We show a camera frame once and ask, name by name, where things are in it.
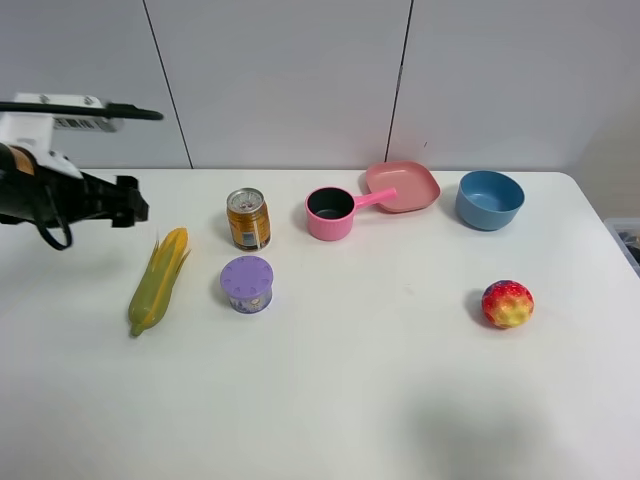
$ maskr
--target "black cable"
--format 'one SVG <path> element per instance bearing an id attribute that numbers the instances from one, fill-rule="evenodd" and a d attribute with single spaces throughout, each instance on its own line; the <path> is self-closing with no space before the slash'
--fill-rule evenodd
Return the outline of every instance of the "black cable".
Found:
<path id="1" fill-rule="evenodd" d="M 33 213 L 33 222 L 36 228 L 38 229 L 40 236 L 45 242 L 47 242 L 51 247 L 55 248 L 56 250 L 59 250 L 59 251 L 66 250 L 71 245 L 73 245 L 73 235 L 71 234 L 71 228 L 69 227 L 69 223 L 64 218 L 64 216 L 60 215 L 60 213 L 58 212 L 56 202 L 53 200 L 53 196 L 51 195 L 51 189 L 48 186 L 45 186 L 44 189 L 47 192 L 47 197 L 49 198 L 49 206 L 51 207 L 51 211 L 53 212 L 53 215 L 55 216 L 55 219 L 58 222 L 58 226 L 62 229 L 62 232 L 64 233 L 64 238 L 67 243 L 66 244 L 60 243 L 58 240 L 55 239 L 53 235 L 51 235 L 51 233 L 49 233 L 49 230 L 47 229 L 44 221 L 42 220 L 42 216 L 40 215 L 40 210 L 38 210 L 36 202 L 33 201 L 33 198 L 29 194 L 27 195 L 27 198 L 29 200 L 29 203 L 31 204 L 31 210 Z"/>
<path id="2" fill-rule="evenodd" d="M 52 115 L 81 115 L 134 120 L 162 120 L 164 118 L 160 112 L 143 110 L 126 103 L 108 103 L 105 108 L 91 108 L 46 103 L 0 102 L 0 112 L 50 113 Z"/>

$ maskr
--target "soda can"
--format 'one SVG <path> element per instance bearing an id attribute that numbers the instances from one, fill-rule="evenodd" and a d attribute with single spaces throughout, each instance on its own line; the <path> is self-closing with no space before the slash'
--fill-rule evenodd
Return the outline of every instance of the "soda can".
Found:
<path id="1" fill-rule="evenodd" d="M 271 240 L 269 212 L 264 195 L 255 188 L 241 188 L 227 197 L 231 237 L 241 250 L 260 250 Z"/>

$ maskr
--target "round tin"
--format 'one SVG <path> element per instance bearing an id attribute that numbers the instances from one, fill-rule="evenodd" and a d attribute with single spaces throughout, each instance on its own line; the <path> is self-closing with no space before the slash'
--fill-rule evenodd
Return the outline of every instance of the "round tin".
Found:
<path id="1" fill-rule="evenodd" d="M 257 313 L 271 302 L 273 269 L 266 260 L 248 255 L 231 260 L 222 269 L 220 286 L 234 310 Z"/>

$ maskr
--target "pink pot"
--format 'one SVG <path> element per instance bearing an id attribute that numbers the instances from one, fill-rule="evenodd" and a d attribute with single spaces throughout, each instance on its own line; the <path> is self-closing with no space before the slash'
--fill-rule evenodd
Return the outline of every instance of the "pink pot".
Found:
<path id="1" fill-rule="evenodd" d="M 323 187 L 312 192 L 305 201 L 307 228 L 314 237 L 332 242 L 347 236 L 353 226 L 356 211 L 391 200 L 397 196 L 395 188 L 354 197 L 337 187 Z"/>

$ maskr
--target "corn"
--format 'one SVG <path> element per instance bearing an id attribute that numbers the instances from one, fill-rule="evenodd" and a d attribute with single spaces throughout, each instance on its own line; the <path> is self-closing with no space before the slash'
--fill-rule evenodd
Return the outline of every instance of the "corn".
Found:
<path id="1" fill-rule="evenodd" d="M 162 241 L 156 241 L 147 270 L 129 305 L 130 334 L 137 337 L 157 324 L 167 311 L 171 291 L 184 261 L 189 235 L 186 228 L 176 228 Z"/>

